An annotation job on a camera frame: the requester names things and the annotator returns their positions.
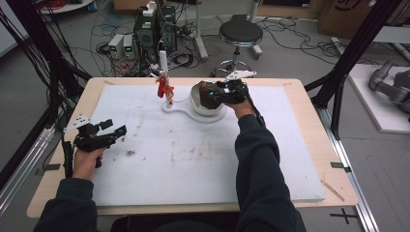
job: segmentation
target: stool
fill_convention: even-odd
[[[227,44],[235,45],[232,60],[223,61],[211,72],[211,77],[226,77],[243,66],[248,71],[251,68],[244,62],[239,61],[240,47],[252,47],[262,41],[263,32],[256,24],[247,20],[230,20],[220,27],[220,39]]]

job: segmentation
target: person's arm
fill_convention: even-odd
[[[274,136],[258,124],[248,102],[229,106],[241,130],[235,141],[241,209],[237,231],[295,231],[296,210],[279,167]]]
[[[54,199],[49,200],[34,228],[35,232],[97,231],[97,208],[92,200],[96,159],[104,149],[75,152],[73,177],[60,182]]]

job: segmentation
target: table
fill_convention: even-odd
[[[192,86],[204,78],[172,78],[172,85]],[[340,162],[336,152],[329,141],[323,126],[310,103],[310,99],[302,83],[297,79],[252,78],[247,79],[248,86],[277,86],[283,87],[292,105],[302,136],[307,149],[311,154],[313,164],[318,173],[326,199],[319,202],[297,202],[295,207],[331,207],[354,206],[358,197],[352,188],[343,168],[332,168],[331,162]],[[92,115],[99,101],[105,85],[154,85],[152,78],[92,78],[73,113],[79,115]],[[76,131],[66,133],[66,140],[73,141]],[[50,163],[63,163],[64,156],[61,145],[58,146]],[[46,171],[39,187],[27,209],[30,218],[39,218],[47,200],[54,198],[60,180],[64,179],[64,168]],[[189,213],[189,212],[235,212],[237,204],[205,204],[205,205],[158,205],[158,206],[121,206],[98,207],[99,215],[132,215],[132,214],[164,214],[164,213]]]

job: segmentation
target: gray floor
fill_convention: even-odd
[[[59,21],[66,39],[77,61],[92,76],[102,76],[90,52],[83,49],[94,50],[100,42],[109,41],[108,37],[97,37],[95,34],[102,31],[102,23],[112,22],[133,27],[132,14],[116,14],[110,10],[110,5],[97,13],[88,13],[78,10],[67,14],[59,14]],[[218,32],[218,19],[215,17],[204,18],[203,28],[212,25],[205,35],[216,35]],[[329,37],[316,33],[316,24],[312,21],[297,21],[297,30],[308,34],[311,38],[309,44],[328,42]],[[293,32],[275,32],[279,43],[292,47],[299,47],[302,38]],[[195,69],[178,69],[170,73],[171,76],[198,76],[207,77],[210,71],[222,60],[230,59],[233,48],[215,37],[204,37],[208,49],[209,60],[199,64]],[[304,54],[301,50],[280,47],[269,35],[264,34],[260,44],[264,54],[259,60],[254,60],[250,51],[243,51],[241,59],[258,72],[257,77],[298,78],[304,84],[328,73],[333,65]],[[318,49],[310,53],[320,56],[331,63],[337,58],[329,58]],[[370,47],[364,58],[382,64],[389,57],[395,57],[401,66],[408,66],[395,51],[375,43]],[[100,69],[103,62],[95,57]],[[46,108],[45,87],[37,78],[33,68],[18,49],[12,50],[0,59],[0,168],[3,168],[15,149],[20,145],[28,131],[34,126]],[[410,231],[410,143],[409,135],[379,132],[371,121],[366,109],[358,95],[353,90],[349,81],[346,81],[343,97],[342,113],[340,118],[340,136],[344,148],[352,162],[352,166],[365,193],[366,199],[372,210],[380,231]],[[44,152],[40,162],[52,148]],[[25,181],[14,201],[7,211],[0,217],[0,231],[30,231],[36,220],[28,218],[25,214],[27,206],[41,180],[35,175],[38,163],[32,174]],[[348,215],[356,215],[352,208],[344,209]],[[305,221],[307,231],[361,231],[358,219],[352,217],[345,220],[343,217],[331,217],[331,214],[341,214],[341,208],[300,209]],[[111,222],[117,217],[100,217],[99,229],[109,231]]]

